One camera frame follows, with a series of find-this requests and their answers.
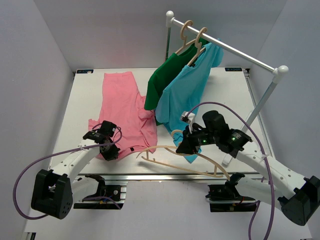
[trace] hanging shirt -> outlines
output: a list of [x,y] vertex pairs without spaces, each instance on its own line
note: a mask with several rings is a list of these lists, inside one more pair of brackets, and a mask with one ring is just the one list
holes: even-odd
[[[200,38],[202,45],[208,42]],[[186,51],[177,55],[173,53],[157,70],[154,71],[148,81],[146,98],[144,103],[145,110],[156,109],[159,99],[164,89],[171,83],[173,79],[181,72],[185,65],[197,53],[195,44],[192,44]]]
[[99,119],[89,119],[88,128],[91,130],[103,120],[121,127],[122,138],[115,144],[120,148],[118,159],[157,145],[155,113],[144,109],[145,99],[131,71],[104,74]]
[[[221,47],[208,43],[205,51],[195,61],[195,66],[184,66],[178,76],[163,90],[155,110],[155,117],[171,134],[173,130],[184,130],[187,123],[180,120],[184,111],[190,111],[201,102],[201,97],[211,68],[219,66],[224,52]],[[175,133],[173,142],[176,146],[182,142],[182,133]],[[190,163],[196,155],[185,157]]]

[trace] turquoise shirt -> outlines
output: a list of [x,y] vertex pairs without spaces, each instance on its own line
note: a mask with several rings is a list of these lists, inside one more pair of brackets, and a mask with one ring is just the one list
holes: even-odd
[[[195,61],[195,66],[184,66],[178,76],[163,90],[155,109],[155,117],[171,134],[173,130],[184,130],[187,123],[180,120],[184,111],[190,111],[201,102],[202,95],[211,68],[219,66],[224,56],[221,47],[208,43],[205,51]],[[175,133],[173,142],[176,146],[182,142],[182,133]],[[192,163],[197,155],[185,157]]]

